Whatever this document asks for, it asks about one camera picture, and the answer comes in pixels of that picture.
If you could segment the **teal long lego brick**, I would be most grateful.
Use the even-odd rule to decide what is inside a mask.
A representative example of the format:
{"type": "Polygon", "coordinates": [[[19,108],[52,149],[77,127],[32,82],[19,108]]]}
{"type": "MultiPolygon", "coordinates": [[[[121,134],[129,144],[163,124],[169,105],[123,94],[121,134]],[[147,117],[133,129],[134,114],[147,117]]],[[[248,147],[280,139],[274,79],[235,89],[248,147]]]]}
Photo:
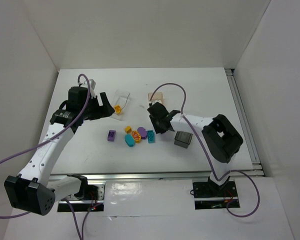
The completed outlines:
{"type": "Polygon", "coordinates": [[[153,130],[147,131],[147,139],[149,144],[155,143],[155,133],[153,130]]]}

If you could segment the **purple small lego brick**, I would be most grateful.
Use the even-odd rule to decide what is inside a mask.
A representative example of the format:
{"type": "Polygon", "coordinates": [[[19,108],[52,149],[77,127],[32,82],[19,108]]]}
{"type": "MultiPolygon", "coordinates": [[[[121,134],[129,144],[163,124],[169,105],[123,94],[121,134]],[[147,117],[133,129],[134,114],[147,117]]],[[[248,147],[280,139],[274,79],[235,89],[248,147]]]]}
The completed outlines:
{"type": "Polygon", "coordinates": [[[116,131],[115,130],[109,130],[107,135],[107,140],[109,142],[114,142],[116,137],[116,131]]]}

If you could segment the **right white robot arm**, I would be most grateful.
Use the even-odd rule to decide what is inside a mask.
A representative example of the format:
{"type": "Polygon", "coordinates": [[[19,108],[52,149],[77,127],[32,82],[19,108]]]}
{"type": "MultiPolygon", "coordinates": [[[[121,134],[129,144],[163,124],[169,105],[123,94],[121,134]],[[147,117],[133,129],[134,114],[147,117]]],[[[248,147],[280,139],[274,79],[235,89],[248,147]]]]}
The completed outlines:
{"type": "Polygon", "coordinates": [[[184,114],[179,110],[169,112],[159,102],[150,104],[147,111],[157,134],[167,131],[194,134],[211,168],[208,178],[210,189],[219,192],[227,185],[232,159],[244,141],[225,115],[200,117],[184,114]]]}

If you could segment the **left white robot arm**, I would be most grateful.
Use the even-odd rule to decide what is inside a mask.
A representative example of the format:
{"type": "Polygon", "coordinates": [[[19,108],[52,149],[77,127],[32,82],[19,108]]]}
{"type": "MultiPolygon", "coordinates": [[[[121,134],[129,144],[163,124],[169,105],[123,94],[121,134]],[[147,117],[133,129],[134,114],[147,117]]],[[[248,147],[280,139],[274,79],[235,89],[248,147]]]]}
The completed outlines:
{"type": "Polygon", "coordinates": [[[46,136],[28,164],[17,176],[9,175],[4,188],[13,208],[41,216],[47,215],[55,202],[74,195],[83,199],[89,193],[88,179],[79,174],[68,174],[49,184],[51,172],[67,143],[84,121],[110,117],[114,112],[107,94],[97,97],[93,89],[74,86],[63,102],[65,109],[56,110],[46,136]]]}

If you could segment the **clear plastic container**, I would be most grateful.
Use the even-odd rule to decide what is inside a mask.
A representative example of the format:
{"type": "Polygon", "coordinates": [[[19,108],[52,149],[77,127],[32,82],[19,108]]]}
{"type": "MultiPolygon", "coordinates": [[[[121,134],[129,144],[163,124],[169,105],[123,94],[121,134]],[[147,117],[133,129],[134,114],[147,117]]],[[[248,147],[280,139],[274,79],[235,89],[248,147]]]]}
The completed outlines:
{"type": "Polygon", "coordinates": [[[111,102],[111,106],[114,108],[115,105],[120,105],[122,108],[121,114],[117,115],[115,112],[111,116],[111,118],[121,121],[123,120],[125,116],[125,111],[128,106],[129,100],[130,100],[131,93],[128,91],[117,89],[114,93],[113,100],[111,102]]]}

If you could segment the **orange translucent container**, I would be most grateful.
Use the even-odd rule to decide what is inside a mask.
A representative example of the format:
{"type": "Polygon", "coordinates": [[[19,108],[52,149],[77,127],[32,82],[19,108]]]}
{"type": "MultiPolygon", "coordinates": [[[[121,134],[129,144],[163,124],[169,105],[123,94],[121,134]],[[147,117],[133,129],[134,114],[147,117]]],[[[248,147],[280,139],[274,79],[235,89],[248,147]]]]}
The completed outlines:
{"type": "Polygon", "coordinates": [[[162,105],[164,104],[164,97],[163,97],[163,93],[162,92],[150,92],[148,93],[148,106],[151,100],[155,100],[155,99],[161,99],[162,100],[162,105]]]}

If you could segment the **purple oval lego piece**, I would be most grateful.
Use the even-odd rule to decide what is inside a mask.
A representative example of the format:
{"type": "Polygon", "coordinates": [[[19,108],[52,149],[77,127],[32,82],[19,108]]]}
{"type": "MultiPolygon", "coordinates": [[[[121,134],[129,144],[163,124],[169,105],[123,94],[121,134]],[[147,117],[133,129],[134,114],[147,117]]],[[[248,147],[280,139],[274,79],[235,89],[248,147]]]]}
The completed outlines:
{"type": "Polygon", "coordinates": [[[138,127],[137,131],[138,131],[138,133],[139,133],[142,140],[147,139],[148,131],[144,127],[138,127]]]}

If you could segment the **dark grey translucent container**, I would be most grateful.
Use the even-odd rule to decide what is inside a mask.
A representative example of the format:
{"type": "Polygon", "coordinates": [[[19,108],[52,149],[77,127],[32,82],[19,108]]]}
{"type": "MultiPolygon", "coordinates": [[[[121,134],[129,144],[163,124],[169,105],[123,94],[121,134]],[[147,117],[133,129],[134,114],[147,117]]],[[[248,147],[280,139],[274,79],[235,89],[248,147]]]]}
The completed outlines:
{"type": "Polygon", "coordinates": [[[174,137],[174,144],[176,146],[187,149],[191,144],[193,134],[185,131],[177,131],[174,137]]]}

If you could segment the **small yellow lego brick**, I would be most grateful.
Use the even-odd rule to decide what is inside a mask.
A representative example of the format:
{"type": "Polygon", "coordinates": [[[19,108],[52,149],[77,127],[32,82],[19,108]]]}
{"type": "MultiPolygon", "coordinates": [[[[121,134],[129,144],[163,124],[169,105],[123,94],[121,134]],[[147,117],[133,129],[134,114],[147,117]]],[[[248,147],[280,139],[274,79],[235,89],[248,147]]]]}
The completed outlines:
{"type": "Polygon", "coordinates": [[[124,130],[127,134],[129,134],[132,131],[132,128],[130,126],[127,126],[124,130]]]}

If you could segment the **yellow oval printed lego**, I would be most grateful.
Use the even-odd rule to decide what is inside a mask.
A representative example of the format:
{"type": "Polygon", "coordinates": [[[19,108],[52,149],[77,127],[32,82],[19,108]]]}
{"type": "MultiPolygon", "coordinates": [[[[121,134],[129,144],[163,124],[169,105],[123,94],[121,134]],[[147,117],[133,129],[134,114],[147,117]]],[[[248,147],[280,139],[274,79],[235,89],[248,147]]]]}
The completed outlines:
{"type": "Polygon", "coordinates": [[[141,142],[142,137],[141,137],[140,133],[137,130],[133,130],[131,132],[131,135],[132,135],[135,143],[140,143],[141,142]]]}

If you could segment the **teal oval lego piece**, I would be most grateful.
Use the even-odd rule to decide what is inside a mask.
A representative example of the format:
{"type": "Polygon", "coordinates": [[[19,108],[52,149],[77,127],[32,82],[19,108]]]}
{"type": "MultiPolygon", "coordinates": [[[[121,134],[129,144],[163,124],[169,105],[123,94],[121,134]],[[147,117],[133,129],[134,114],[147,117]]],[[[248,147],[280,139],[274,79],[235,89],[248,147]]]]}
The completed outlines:
{"type": "Polygon", "coordinates": [[[131,134],[126,134],[124,136],[124,140],[125,140],[125,143],[129,146],[129,147],[133,147],[135,145],[135,139],[132,137],[131,134]]]}

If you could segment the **aluminium right rail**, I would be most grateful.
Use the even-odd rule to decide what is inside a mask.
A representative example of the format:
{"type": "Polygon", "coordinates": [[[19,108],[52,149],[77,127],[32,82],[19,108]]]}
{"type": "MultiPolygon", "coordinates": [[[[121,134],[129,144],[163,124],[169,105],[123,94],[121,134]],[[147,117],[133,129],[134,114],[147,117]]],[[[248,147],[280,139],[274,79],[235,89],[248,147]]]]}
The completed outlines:
{"type": "Polygon", "coordinates": [[[252,166],[253,166],[253,171],[254,172],[264,172],[262,164],[260,162],[259,154],[255,145],[255,141],[248,123],[248,119],[246,116],[246,112],[244,109],[244,105],[239,93],[239,89],[234,77],[234,70],[230,68],[225,68],[225,75],[227,77],[229,87],[231,90],[231,94],[234,100],[234,104],[236,106],[237,112],[238,112],[238,117],[240,120],[240,124],[243,130],[243,135],[245,142],[247,144],[247,149],[251,158],[252,166]]]}

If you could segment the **aluminium rail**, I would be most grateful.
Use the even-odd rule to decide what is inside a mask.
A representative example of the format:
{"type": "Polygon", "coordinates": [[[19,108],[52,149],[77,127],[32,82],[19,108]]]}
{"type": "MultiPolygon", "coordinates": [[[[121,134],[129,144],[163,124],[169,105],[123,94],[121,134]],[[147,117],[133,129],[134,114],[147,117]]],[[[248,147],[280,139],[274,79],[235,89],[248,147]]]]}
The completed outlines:
{"type": "Polygon", "coordinates": [[[243,130],[243,135],[245,142],[247,144],[247,149],[251,158],[252,166],[253,166],[253,171],[254,172],[264,172],[262,164],[260,162],[259,154],[255,145],[255,141],[248,123],[248,119],[246,116],[246,112],[244,109],[244,105],[239,93],[239,89],[234,77],[234,70],[230,68],[225,68],[225,75],[227,77],[229,87],[231,90],[231,94],[234,100],[234,104],[236,106],[237,112],[238,112],[238,117],[240,120],[240,124],[243,130]]]}
{"type": "MultiPolygon", "coordinates": [[[[254,169],[244,171],[248,176],[264,177],[264,171],[261,169],[254,169]]],[[[51,175],[49,181],[61,180],[66,175],[51,175]]],[[[86,174],[84,175],[88,180],[106,181],[106,180],[159,180],[159,179],[195,179],[207,178],[210,176],[209,172],[160,172],[160,173],[123,173],[123,174],[86,174]]],[[[233,177],[244,177],[241,173],[231,172],[233,177]]]]}

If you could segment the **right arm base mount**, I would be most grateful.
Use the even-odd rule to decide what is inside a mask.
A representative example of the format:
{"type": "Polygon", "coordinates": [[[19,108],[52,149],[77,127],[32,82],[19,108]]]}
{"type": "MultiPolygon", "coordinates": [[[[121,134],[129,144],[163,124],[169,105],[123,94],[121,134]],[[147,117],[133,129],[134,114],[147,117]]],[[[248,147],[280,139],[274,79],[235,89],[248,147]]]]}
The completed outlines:
{"type": "Polygon", "coordinates": [[[193,182],[190,194],[194,197],[195,210],[240,208],[236,183],[229,181],[218,193],[213,192],[207,182],[193,182]]]}

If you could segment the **aluminium front rail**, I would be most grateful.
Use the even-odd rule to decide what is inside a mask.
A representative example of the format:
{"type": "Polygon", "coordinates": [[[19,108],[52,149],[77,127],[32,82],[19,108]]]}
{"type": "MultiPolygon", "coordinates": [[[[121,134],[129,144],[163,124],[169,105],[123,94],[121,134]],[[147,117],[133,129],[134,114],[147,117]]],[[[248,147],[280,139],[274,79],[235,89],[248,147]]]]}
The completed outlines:
{"type": "MultiPolygon", "coordinates": [[[[264,177],[264,171],[261,169],[254,169],[244,171],[248,176],[264,177]]],[[[51,175],[49,181],[61,180],[66,175],[51,175]]],[[[207,178],[210,176],[209,172],[160,172],[160,173],[123,173],[123,174],[86,174],[84,175],[88,180],[106,181],[106,180],[159,180],[159,179],[195,179],[207,178]]],[[[241,173],[231,172],[233,177],[244,177],[241,173]]]]}

